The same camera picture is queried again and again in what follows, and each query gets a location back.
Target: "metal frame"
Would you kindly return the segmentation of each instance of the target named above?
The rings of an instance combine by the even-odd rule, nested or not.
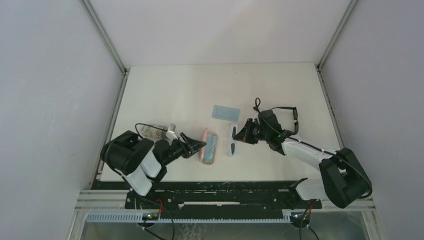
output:
[[[104,143],[111,139],[113,128],[115,125],[115,121],[118,115],[118,111],[121,105],[124,89],[128,80],[129,71],[125,68],[123,62],[121,61],[109,35],[107,34],[102,22],[100,21],[96,11],[93,8],[90,0],[79,0],[83,8],[85,9],[87,15],[92,21],[97,33],[102,39],[106,49],[109,51],[119,70],[122,72],[123,76],[119,85],[119,89],[117,91],[115,101],[113,104],[113,109],[111,116],[109,118],[108,126],[104,135]],[[357,6],[359,0],[351,0],[340,23],[337,26],[336,31],[334,32],[331,41],[328,43],[325,52],[323,53],[319,64],[316,66],[316,71],[318,74],[319,82],[321,84],[321,88],[325,97],[325,101],[327,103],[327,107],[331,116],[331,121],[333,122],[334,129],[336,132],[337,140],[339,145],[343,147],[344,140],[341,134],[339,124],[337,121],[337,116],[334,111],[334,107],[332,105],[331,97],[327,90],[326,82],[322,76],[322,68],[325,65],[328,57],[330,56],[337,40],[340,38],[344,28],[348,20],[350,19],[352,12]],[[102,173],[103,162],[99,161],[98,168],[95,171],[94,175],[97,179],[100,179],[100,175]],[[78,197],[78,201],[75,206],[75,210],[71,219],[71,223],[69,226],[67,240],[79,240],[82,237],[84,224],[85,222],[116,222],[116,223],[124,223],[124,222],[134,222],[141,221],[143,214],[148,213],[157,213],[157,209],[143,209],[142,211],[137,211],[134,209],[125,209],[125,203],[128,201],[127,199],[128,190],[82,190]],[[347,208],[340,209],[336,207],[333,203],[328,200],[321,201],[322,208],[314,209],[315,212],[345,212],[345,211],[360,211],[362,212],[362,216],[365,222],[366,230],[371,240],[385,240],[383,228],[381,226],[380,220],[378,218],[374,202],[372,198],[360,199],[352,204],[350,204]],[[228,221],[228,220],[200,220],[205,223],[232,223],[232,222],[258,222],[264,223],[266,221],[276,222],[276,223],[286,223],[288,222],[287,217],[291,214],[291,212],[303,212],[304,209],[282,209],[281,218],[279,219],[252,219],[247,221]],[[176,222],[188,223],[192,222],[193,219],[176,219]]]

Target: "white table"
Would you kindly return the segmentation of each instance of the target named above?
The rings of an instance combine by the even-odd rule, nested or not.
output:
[[[338,149],[335,129],[312,63],[133,66],[124,90],[112,138],[135,123],[176,124],[176,132],[200,140],[205,128],[217,133],[214,163],[196,155],[167,166],[163,181],[283,181],[320,178],[309,165],[269,149],[238,142],[227,156],[230,121],[212,118],[214,105],[241,109],[239,130],[255,116],[255,98],[264,110],[297,107],[299,135],[318,147]],[[290,110],[276,109],[283,129],[293,130]],[[101,181],[122,181],[106,164]]]

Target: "blue cleaning cloth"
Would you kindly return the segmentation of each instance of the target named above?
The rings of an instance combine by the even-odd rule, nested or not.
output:
[[[211,164],[214,162],[215,147],[217,146],[217,136],[216,135],[207,135],[206,137],[206,146],[204,147],[203,162],[206,164]]]
[[[240,117],[240,109],[226,107],[226,106],[213,106],[212,118],[227,120],[231,122],[238,122]]]

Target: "gray floor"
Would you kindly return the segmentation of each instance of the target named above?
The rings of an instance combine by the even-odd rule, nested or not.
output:
[[[312,214],[310,226],[321,240],[368,240],[360,212],[331,212]],[[167,240],[171,239],[169,223],[156,224],[151,231]],[[136,223],[85,224],[84,240],[155,240]],[[288,223],[177,223],[175,240],[291,240],[299,239],[299,229]],[[303,240],[315,240],[307,229]]]

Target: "blue cloth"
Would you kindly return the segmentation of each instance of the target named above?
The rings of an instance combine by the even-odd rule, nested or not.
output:
[[[240,109],[226,107],[226,106],[213,106],[212,118],[227,120],[231,122],[238,122],[240,117]]]
[[[207,135],[206,137],[206,146],[204,147],[203,162],[206,164],[211,164],[214,162],[215,147],[217,146],[217,136],[216,135]]]

